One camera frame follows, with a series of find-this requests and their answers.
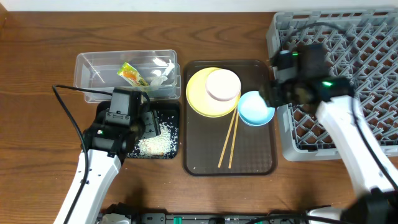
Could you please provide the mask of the green orange snack wrapper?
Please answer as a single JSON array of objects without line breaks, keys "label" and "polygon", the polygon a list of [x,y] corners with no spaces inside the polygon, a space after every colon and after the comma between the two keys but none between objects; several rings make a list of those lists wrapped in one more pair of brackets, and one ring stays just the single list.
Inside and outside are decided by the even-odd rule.
[{"label": "green orange snack wrapper", "polygon": [[121,68],[117,71],[117,74],[126,82],[128,82],[128,88],[133,90],[139,90],[144,92],[152,91],[150,85],[146,82],[139,71],[134,68],[130,63],[124,62]]}]

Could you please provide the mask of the clear plastic wrapper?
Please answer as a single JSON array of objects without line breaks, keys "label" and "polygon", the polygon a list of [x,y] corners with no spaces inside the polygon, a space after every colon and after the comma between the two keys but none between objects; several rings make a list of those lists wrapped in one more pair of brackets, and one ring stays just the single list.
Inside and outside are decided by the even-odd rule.
[{"label": "clear plastic wrapper", "polygon": [[159,58],[153,59],[153,62],[159,66],[163,67],[164,70],[153,70],[152,74],[155,75],[154,78],[150,81],[150,86],[161,86],[163,82],[168,80],[169,73],[175,68],[175,64],[172,63],[171,59],[168,62],[165,62]]}]

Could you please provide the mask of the light blue bowl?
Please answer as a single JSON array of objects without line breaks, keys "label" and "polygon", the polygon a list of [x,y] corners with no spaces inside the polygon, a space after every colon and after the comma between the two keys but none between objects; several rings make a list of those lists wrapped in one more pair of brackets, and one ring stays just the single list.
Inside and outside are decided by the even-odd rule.
[{"label": "light blue bowl", "polygon": [[238,114],[245,124],[262,126],[273,119],[275,108],[266,105],[259,91],[249,91],[239,99]]}]

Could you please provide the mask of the yellow plate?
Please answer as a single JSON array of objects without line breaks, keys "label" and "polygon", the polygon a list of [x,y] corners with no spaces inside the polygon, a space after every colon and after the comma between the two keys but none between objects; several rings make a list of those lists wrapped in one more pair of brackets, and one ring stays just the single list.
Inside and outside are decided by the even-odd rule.
[{"label": "yellow plate", "polygon": [[205,89],[207,76],[217,70],[218,67],[208,67],[194,73],[188,80],[186,97],[191,108],[202,116],[218,118],[230,113],[238,104],[240,94],[229,101],[218,101],[213,99]]}]

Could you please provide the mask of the wooden chopstick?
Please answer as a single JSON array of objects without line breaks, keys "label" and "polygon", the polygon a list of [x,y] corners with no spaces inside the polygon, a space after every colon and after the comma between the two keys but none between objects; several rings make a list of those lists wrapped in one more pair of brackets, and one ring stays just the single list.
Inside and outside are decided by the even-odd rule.
[{"label": "wooden chopstick", "polygon": [[229,141],[229,136],[231,134],[233,123],[234,123],[234,120],[235,120],[236,111],[237,111],[237,109],[235,108],[234,111],[233,111],[233,115],[232,115],[230,124],[229,124],[229,128],[228,128],[228,131],[227,131],[227,134],[226,134],[226,138],[224,140],[224,144],[223,144],[223,148],[222,148],[222,151],[221,151],[221,155],[220,155],[220,159],[219,159],[217,168],[221,168],[221,165],[222,165],[222,162],[223,162],[223,158],[224,158],[224,154],[225,154],[225,150],[226,150],[226,147],[227,147],[227,144],[228,144],[228,141]]},{"label": "wooden chopstick", "polygon": [[235,142],[236,142],[236,134],[237,134],[238,122],[239,122],[239,113],[238,113],[236,108],[235,108],[234,120],[235,120],[235,122],[234,122],[233,140],[232,140],[231,152],[230,152],[230,155],[229,155],[229,163],[228,163],[228,168],[229,169],[232,168],[234,148],[235,148]]}]

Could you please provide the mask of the white pink bowl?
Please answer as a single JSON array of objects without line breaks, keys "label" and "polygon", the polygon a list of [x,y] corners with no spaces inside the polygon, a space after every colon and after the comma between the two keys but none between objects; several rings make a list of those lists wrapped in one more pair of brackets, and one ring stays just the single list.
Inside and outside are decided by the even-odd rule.
[{"label": "white pink bowl", "polygon": [[231,70],[217,69],[207,76],[205,89],[213,99],[229,101],[240,94],[241,81]]}]

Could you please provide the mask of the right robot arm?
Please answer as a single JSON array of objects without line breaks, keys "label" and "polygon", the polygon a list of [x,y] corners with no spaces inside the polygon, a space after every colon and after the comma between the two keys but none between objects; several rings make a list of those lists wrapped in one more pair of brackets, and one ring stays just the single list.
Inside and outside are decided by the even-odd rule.
[{"label": "right robot arm", "polygon": [[333,77],[320,44],[280,49],[271,65],[279,72],[260,90],[267,106],[307,105],[332,138],[357,199],[345,209],[313,208],[297,219],[306,223],[397,223],[397,168],[370,130],[354,88]]}]

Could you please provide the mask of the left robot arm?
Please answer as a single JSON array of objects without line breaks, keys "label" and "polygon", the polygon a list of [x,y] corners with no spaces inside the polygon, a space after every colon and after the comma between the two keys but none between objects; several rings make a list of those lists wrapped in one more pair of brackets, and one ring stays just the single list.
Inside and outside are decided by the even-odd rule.
[{"label": "left robot arm", "polygon": [[147,93],[117,87],[109,95],[111,99],[97,106],[93,123],[84,131],[60,102],[77,131],[81,153],[56,223],[95,223],[126,155],[140,140],[160,135],[159,119]]}]

